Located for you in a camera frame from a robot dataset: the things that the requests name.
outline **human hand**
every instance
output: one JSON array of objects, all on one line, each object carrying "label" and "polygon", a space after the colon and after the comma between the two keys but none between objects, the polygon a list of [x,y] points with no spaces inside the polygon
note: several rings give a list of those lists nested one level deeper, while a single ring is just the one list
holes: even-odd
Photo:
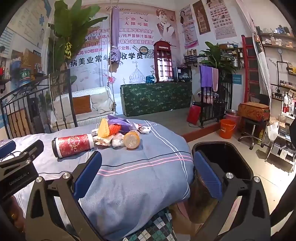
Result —
[{"label": "human hand", "polygon": [[10,220],[12,220],[13,225],[19,230],[19,232],[25,232],[25,218],[23,217],[22,209],[18,205],[14,196],[10,197],[4,203],[3,210]]}]

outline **screw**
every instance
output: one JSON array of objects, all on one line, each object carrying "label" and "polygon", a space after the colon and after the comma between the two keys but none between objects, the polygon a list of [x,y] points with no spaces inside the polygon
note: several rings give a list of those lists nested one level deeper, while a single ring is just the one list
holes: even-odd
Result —
[{"label": "screw", "polygon": [[261,180],[260,180],[260,177],[254,177],[254,181],[259,183]]},{"label": "screw", "polygon": [[37,178],[36,178],[36,182],[37,182],[37,183],[39,183],[39,182],[41,182],[41,181],[42,181],[42,177],[37,177]]},{"label": "screw", "polygon": [[228,179],[232,179],[233,178],[233,174],[231,172],[226,173],[226,177]]},{"label": "screw", "polygon": [[71,175],[70,173],[66,172],[63,174],[63,178],[68,179],[70,177],[70,175]]}]

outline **green counter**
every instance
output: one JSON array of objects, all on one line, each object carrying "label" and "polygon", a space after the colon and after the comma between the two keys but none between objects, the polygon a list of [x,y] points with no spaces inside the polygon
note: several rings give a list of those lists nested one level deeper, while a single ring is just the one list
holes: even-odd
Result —
[{"label": "green counter", "polygon": [[131,84],[120,87],[122,110],[137,116],[190,107],[191,82]]}]

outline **red ladder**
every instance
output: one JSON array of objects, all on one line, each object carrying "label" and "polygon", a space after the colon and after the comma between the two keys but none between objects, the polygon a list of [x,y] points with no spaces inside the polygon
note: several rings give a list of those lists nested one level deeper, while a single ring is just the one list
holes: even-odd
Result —
[{"label": "red ladder", "polygon": [[255,97],[260,94],[258,62],[252,37],[242,35],[242,46],[246,71],[244,101],[248,102],[251,96]]}]

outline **checkered fabric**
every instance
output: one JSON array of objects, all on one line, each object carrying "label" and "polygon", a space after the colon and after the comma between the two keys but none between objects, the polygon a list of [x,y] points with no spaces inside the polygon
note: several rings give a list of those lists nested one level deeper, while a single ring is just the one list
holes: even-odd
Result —
[{"label": "checkered fabric", "polygon": [[143,228],[123,241],[177,241],[169,209],[165,208],[155,214]]}]

